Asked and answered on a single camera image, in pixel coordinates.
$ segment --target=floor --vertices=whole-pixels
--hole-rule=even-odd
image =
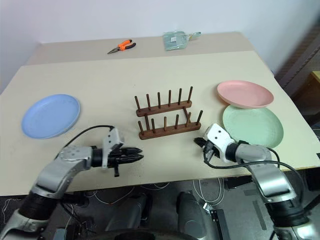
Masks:
[[[298,182],[294,175],[287,173],[292,185],[298,187]],[[206,199],[215,199],[218,195],[219,184],[217,179],[204,179],[201,181],[202,191]],[[132,187],[120,187],[100,190],[97,196],[106,202],[112,202],[128,193]],[[147,190],[136,186],[131,194],[150,193],[153,196],[153,206],[151,210],[149,228],[177,230],[178,215],[176,213],[176,200],[181,191],[192,191],[198,200],[192,181],[172,182],[166,188],[160,190]],[[310,192],[306,190],[304,205],[309,203],[320,191]],[[1,208],[6,198],[0,198]],[[8,220],[14,209],[18,208],[23,200],[10,201],[5,214]],[[111,216],[115,213],[117,206],[122,201],[113,205],[107,205],[99,202],[95,197],[90,198],[90,203],[86,208],[75,207],[75,211],[80,216],[93,217],[95,225],[94,231],[103,232]],[[253,183],[248,183],[236,189],[224,190],[223,201],[215,207],[223,209],[228,224],[230,238],[232,240],[268,240],[273,231],[273,224],[269,218],[268,212],[260,199],[256,187]],[[257,212],[261,212],[262,217],[258,217]],[[320,229],[320,206],[317,206],[310,216],[317,229]],[[56,228],[64,227],[69,216],[60,206],[56,208],[50,220],[49,226],[43,233],[48,240],[52,239]],[[1,215],[1,229],[4,227],[3,214]]]

